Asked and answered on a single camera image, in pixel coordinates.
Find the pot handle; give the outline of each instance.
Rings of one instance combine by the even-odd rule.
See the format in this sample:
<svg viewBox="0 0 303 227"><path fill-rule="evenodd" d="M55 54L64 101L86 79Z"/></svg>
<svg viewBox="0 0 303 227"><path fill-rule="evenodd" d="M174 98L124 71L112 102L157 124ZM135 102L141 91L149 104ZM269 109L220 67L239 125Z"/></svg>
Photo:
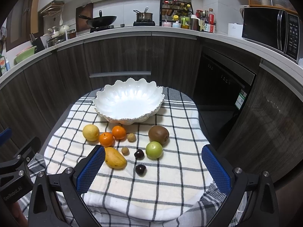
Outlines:
<svg viewBox="0 0 303 227"><path fill-rule="evenodd" d="M88 19L88 20L91 20L91 19L92 19L92 18L87 17L87 16L85 16L85 15L79 15L79 18L80 18L80 19Z"/></svg>

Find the orange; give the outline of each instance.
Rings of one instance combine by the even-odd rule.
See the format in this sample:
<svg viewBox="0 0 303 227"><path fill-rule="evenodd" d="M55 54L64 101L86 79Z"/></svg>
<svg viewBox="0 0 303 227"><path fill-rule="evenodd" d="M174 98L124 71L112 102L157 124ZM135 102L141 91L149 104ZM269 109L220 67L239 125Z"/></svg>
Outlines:
<svg viewBox="0 0 303 227"><path fill-rule="evenodd" d="M112 133L113 133L114 137L119 140L126 137L126 130L122 126L119 126L119 125L117 125L113 128Z"/></svg>
<svg viewBox="0 0 303 227"><path fill-rule="evenodd" d="M110 147L114 142L114 136L109 132L104 132L99 136L99 142L103 147Z"/></svg>

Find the white bowl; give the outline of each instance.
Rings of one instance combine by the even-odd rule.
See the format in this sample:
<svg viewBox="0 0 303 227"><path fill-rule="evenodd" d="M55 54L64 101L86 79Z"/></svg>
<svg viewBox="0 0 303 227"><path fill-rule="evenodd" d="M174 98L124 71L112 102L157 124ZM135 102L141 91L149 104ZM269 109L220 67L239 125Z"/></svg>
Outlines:
<svg viewBox="0 0 303 227"><path fill-rule="evenodd" d="M114 85L105 85L93 100L96 112L110 123L131 125L144 122L155 115L164 100L163 87L144 78L126 82L117 80Z"/></svg>

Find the white countertop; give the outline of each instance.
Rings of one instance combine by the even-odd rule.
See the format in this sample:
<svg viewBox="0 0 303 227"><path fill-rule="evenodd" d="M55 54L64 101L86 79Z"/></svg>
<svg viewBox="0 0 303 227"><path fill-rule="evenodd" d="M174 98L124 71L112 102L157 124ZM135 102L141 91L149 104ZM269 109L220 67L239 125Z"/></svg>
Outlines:
<svg viewBox="0 0 303 227"><path fill-rule="evenodd" d="M253 54L260 56L261 58L269 61L271 64L277 66L285 73L290 75L294 80L296 80L301 86L303 86L303 69L295 64L293 61L289 60L285 56L263 47L261 45L255 44L253 42L246 41L244 39L230 37L227 35L215 34L215 33L207 33L207 32L198 32L193 30L179 29L179 28L171 28L171 27L161 27L161 26L134 26L134 27L124 27L124 28L115 28L109 29L100 32L94 32L85 34L82 36L78 36L73 39L69 39L65 42L62 42L58 45L47 48L43 51L34 54L33 56L23 60L16 66L13 66L8 72L4 73L3 76L0 77L0 84L3 83L6 79L9 80L10 76L13 75L14 72L18 71L21 68L26 67L27 64L31 63L34 59L43 56L55 49L60 49L61 47L68 47L69 44L81 44L86 41L95 41L101 40L102 38L108 38L110 36L113 37L125 37L125 36L135 36L142 35L146 33L146 35L157 35L160 34L175 34L179 33L180 37L185 36L198 36L205 37L213 40L218 40L227 44L234 45L236 47L242 48L246 51L249 51Z"/></svg>

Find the microwave control panel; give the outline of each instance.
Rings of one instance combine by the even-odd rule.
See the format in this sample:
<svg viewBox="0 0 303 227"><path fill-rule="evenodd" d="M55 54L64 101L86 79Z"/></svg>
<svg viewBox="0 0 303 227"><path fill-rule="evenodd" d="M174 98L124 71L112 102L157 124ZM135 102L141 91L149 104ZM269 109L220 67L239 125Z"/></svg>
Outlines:
<svg viewBox="0 0 303 227"><path fill-rule="evenodd" d="M288 38L286 55L297 60L299 50L299 18L293 14L288 14Z"/></svg>

